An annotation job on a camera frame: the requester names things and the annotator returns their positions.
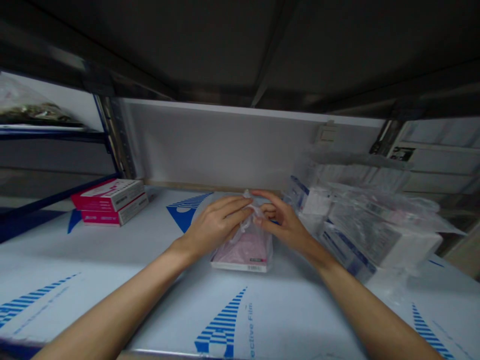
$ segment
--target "pink box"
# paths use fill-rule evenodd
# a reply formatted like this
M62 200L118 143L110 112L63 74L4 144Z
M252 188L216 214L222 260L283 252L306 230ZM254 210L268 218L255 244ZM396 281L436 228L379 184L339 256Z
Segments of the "pink box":
M102 225L120 227L133 218L149 203L146 193L143 193L120 211L85 211L82 210L81 218L85 225Z
M141 180L111 179L71 196L78 210L117 212L144 192Z

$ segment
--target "blue shelf frame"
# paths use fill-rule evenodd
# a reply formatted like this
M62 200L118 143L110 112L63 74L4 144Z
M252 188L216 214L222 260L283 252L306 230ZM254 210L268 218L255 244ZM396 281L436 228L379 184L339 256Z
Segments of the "blue shelf frame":
M105 132L17 130L0 128L0 141L29 139L56 139L85 143L106 144L107 134Z
M53 205L59 201L68 199L73 194L91 188L95 185L103 183L110 179L122 178L123 173L119 169L117 161L115 159L114 151L110 144L109 134L104 124L102 113L99 108L97 99L95 99L95 105L101 119L103 132L100 131L58 131L58 130L36 130L36 129L12 129L12 128L0 128L0 141L6 140L30 140L30 139L51 139L51 140L64 140L75 141L84 143L97 143L104 144L106 152L110 154L115 172L96 179L94 181L87 182L85 184L70 188L68 190L56 193L41 200L29 203L27 205L12 209L10 211L0 213L0 224L4 224L8 221L21 218L25 215L34 213L47 206Z
M12 219L20 218L24 215L33 213L33 212L38 211L40 209L43 209L47 206L58 203L59 201L68 199L73 194L76 194L78 192L81 192L83 190L91 188L91 187L93 187L95 185L98 185L100 183L103 183L107 180L118 178L119 175L120 174L118 172L115 172L113 174L101 177L97 180L87 182L87 183L82 184L80 186L73 187L71 189L56 193L55 195L43 198L43 199L35 201L35 202L31 202L27 205L18 207L16 209L10 210L8 212L4 212L4 213L0 214L0 224L4 223L6 221L12 220Z

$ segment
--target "right hand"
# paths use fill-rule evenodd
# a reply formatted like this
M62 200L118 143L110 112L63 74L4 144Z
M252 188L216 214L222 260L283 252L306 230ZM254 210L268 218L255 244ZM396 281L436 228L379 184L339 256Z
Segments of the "right hand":
M275 235L289 248L300 252L304 256L307 255L312 248L312 244L317 244L317 241L300 222L292 207L268 191L253 190L251 194L271 201L271 203L265 203L260 207L266 219L256 217L255 223Z

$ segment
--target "forearm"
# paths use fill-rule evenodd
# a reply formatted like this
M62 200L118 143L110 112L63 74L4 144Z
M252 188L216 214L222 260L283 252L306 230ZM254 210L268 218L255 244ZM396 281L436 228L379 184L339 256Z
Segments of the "forearm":
M311 241L304 255L318 270L372 359L442 359L420 335L351 276L319 243Z
M75 321L34 359L116 359L145 316L193 261L185 251L170 247Z

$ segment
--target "left hand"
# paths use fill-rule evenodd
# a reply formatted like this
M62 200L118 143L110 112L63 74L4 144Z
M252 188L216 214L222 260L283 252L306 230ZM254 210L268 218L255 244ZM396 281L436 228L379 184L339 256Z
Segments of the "left hand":
M186 252L196 261L231 239L253 210L253 199L243 196L223 197L206 207L190 225L185 235L174 241L172 248Z

